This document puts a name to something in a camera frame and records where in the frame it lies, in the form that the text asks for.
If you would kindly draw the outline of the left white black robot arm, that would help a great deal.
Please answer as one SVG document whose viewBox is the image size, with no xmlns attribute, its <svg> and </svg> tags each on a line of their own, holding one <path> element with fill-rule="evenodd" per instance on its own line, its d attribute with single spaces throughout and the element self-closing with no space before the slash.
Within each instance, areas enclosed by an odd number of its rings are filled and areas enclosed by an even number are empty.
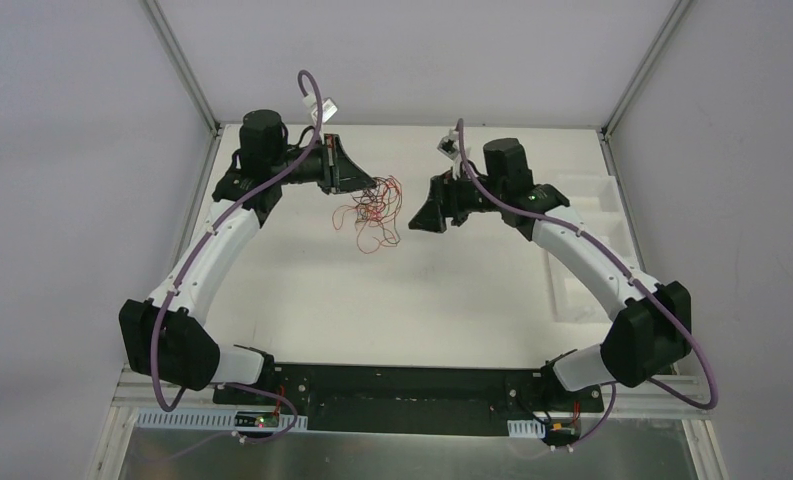
<svg viewBox="0 0 793 480">
<path fill-rule="evenodd" d="M 268 354 L 222 345 L 205 324 L 216 293 L 246 244 L 265 225 L 288 184 L 316 185 L 325 194 L 360 192 L 374 179 L 345 152 L 338 135 L 314 127 L 308 145 L 293 144 L 279 113 L 246 114 L 232 164 L 217 182 L 199 231 L 164 282 L 145 300 L 127 300 L 119 324 L 132 371 L 189 390 L 238 383 L 253 404 L 269 402 L 277 378 Z"/>
</svg>

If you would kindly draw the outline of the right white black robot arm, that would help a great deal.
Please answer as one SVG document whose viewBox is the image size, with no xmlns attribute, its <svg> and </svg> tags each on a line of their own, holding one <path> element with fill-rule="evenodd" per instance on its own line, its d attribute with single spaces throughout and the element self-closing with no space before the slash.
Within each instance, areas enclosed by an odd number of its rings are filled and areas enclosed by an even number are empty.
<svg viewBox="0 0 793 480">
<path fill-rule="evenodd" d="M 483 147 L 485 173 L 464 158 L 454 133 L 438 144 L 452 160 L 430 180 L 426 201 L 409 222 L 412 230 L 443 233 L 472 213 L 497 212 L 526 240 L 559 260 L 595 297 L 611 327 L 605 339 L 549 361 L 536 395 L 555 410 L 579 393 L 617 382 L 636 387 L 691 352 L 691 299 L 678 281 L 663 283 L 639 271 L 590 234 L 569 199 L 548 183 L 537 184 L 516 138 Z"/>
</svg>

